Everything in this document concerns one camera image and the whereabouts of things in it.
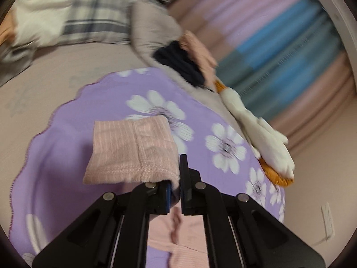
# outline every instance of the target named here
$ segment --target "purple bedsheet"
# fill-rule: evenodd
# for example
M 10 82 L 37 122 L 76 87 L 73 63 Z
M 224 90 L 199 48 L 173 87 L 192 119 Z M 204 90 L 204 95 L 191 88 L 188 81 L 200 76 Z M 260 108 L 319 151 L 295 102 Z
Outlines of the purple bedsheet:
M 284 192 L 260 169 L 247 142 L 219 115 L 175 85 L 159 69 L 111 73 L 85 86 L 53 114 L 30 143 L 26 163 L 11 190 L 10 241 L 32 263 L 43 249 L 101 194 L 128 192 L 133 184 L 84 185 L 96 120 L 167 117 L 180 153 L 202 180 L 221 192 L 248 193 L 283 220 Z M 167 266 L 168 253 L 148 249 L 147 267 Z

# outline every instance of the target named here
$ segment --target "folded pink cloth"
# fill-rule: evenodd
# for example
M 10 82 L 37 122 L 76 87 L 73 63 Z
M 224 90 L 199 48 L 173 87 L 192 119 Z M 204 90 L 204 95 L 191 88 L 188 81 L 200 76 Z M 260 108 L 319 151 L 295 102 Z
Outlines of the folded pink cloth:
M 209 268 L 202 216 L 184 216 L 181 202 L 150 221 L 147 244 L 171 253 L 170 268 Z
M 96 121 L 84 184 L 180 180 L 179 153 L 167 119 Z

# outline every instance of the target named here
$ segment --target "pink fabric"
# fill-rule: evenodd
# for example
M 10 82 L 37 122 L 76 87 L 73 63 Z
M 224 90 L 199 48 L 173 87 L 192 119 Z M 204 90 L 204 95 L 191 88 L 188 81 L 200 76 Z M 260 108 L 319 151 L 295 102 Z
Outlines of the pink fabric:
M 160 182 L 178 188 L 179 153 L 167 119 L 96 121 L 84 184 Z
M 184 216 L 179 202 L 149 227 L 148 245 L 171 253 L 170 268 L 209 268 L 202 216 Z
M 200 71 L 205 78 L 205 86 L 216 90 L 216 70 L 217 61 L 212 57 L 206 46 L 200 42 L 197 37 L 190 31 L 179 38 L 180 48 L 186 50 L 192 61 L 196 62 Z

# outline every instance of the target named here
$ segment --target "electrical outlet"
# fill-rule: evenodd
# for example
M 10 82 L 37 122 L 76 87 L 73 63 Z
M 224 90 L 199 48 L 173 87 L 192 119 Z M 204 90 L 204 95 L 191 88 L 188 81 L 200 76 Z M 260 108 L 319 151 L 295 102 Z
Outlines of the electrical outlet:
M 322 216 L 324 218 L 325 223 L 325 231 L 326 231 L 326 241 L 332 239 L 335 236 L 335 231 L 333 227 L 332 221 L 332 213 L 330 209 L 329 203 L 325 203 L 321 206 Z

